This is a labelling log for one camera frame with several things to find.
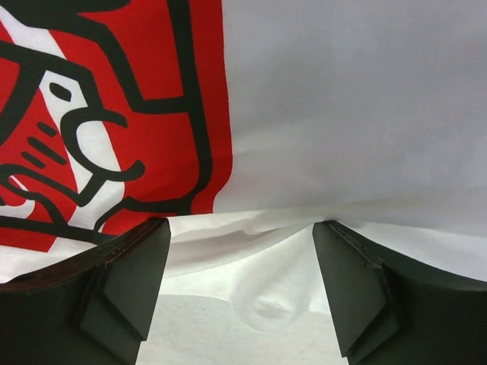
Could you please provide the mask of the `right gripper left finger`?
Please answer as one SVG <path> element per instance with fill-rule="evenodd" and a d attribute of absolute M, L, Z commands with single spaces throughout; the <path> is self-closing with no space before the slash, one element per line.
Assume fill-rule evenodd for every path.
<path fill-rule="evenodd" d="M 168 220 L 1 285 L 3 364 L 134 364 L 170 246 Z"/>

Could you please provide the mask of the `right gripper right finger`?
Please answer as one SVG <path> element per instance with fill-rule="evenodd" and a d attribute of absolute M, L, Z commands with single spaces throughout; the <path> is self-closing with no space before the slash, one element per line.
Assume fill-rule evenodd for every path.
<path fill-rule="evenodd" d="M 326 297 L 350 364 L 484 364 L 486 283 L 388 249 L 337 221 L 313 226 Z"/>

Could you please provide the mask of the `white t-shirt with red print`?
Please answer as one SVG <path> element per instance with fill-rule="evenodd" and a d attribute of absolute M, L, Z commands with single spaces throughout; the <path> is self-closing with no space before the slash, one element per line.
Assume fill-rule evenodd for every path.
<path fill-rule="evenodd" d="M 3 1 L 2 282 L 150 217 L 258 328 L 321 219 L 484 281 L 486 3 Z"/>

